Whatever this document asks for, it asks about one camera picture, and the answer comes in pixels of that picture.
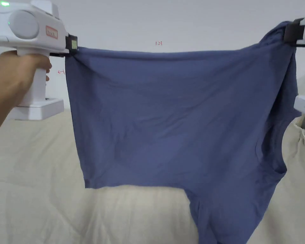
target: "gripper handle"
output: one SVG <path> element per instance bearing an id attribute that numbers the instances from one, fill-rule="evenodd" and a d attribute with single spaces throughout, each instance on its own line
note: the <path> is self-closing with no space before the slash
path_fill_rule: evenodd
<path id="1" fill-rule="evenodd" d="M 27 54 L 42 54 L 47 57 L 50 56 L 50 52 L 42 49 L 33 48 L 18 48 L 17 55 L 23 56 Z M 30 107 L 31 105 L 39 104 L 45 101 L 45 86 L 46 86 L 46 70 L 37 69 L 35 71 L 33 84 L 30 90 L 23 98 L 22 102 L 18 105 L 19 107 Z"/>

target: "white wall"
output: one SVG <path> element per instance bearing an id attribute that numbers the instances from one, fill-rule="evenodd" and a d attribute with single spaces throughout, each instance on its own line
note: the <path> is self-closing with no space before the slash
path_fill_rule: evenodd
<path id="1" fill-rule="evenodd" d="M 282 21 L 305 16 L 305 0 L 52 0 L 80 46 L 181 52 L 233 50 L 259 42 Z M 7 49 L 0 48 L 0 53 Z M 69 98 L 63 58 L 51 58 L 47 96 Z M 305 76 L 305 48 L 297 77 Z"/>

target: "blue cloth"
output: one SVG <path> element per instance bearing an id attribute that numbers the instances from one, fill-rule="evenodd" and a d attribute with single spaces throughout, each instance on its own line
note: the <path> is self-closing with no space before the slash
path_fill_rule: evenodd
<path id="1" fill-rule="evenodd" d="M 236 51 L 67 58 L 85 187 L 182 188 L 200 244 L 246 243 L 286 173 L 281 141 L 299 116 L 286 25 Z"/>

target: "red marking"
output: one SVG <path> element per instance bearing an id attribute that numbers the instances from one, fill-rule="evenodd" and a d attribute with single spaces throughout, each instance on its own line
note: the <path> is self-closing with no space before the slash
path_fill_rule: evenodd
<path id="1" fill-rule="evenodd" d="M 48 37 L 58 38 L 58 31 L 52 27 L 46 26 L 46 35 Z"/>

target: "bed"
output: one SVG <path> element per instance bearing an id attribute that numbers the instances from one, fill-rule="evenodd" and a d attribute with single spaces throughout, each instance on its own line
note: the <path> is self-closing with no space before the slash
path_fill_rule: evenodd
<path id="1" fill-rule="evenodd" d="M 283 140 L 288 174 L 248 244 L 305 244 L 305 131 L 296 123 Z M 180 189 L 85 189 L 66 110 L 0 128 L 4 243 L 195 244 L 198 234 Z"/>

